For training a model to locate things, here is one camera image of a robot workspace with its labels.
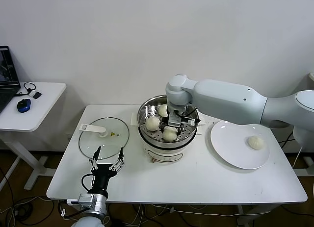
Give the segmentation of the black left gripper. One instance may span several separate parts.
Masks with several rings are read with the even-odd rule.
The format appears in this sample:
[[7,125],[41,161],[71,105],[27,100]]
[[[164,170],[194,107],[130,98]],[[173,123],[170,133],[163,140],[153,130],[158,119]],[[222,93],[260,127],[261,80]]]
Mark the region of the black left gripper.
[[92,193],[106,193],[110,178],[116,176],[122,167],[125,165],[123,147],[121,147],[118,159],[115,164],[99,164],[97,161],[100,155],[101,146],[94,152],[93,157],[89,159],[91,169],[94,176],[94,182],[92,184]]

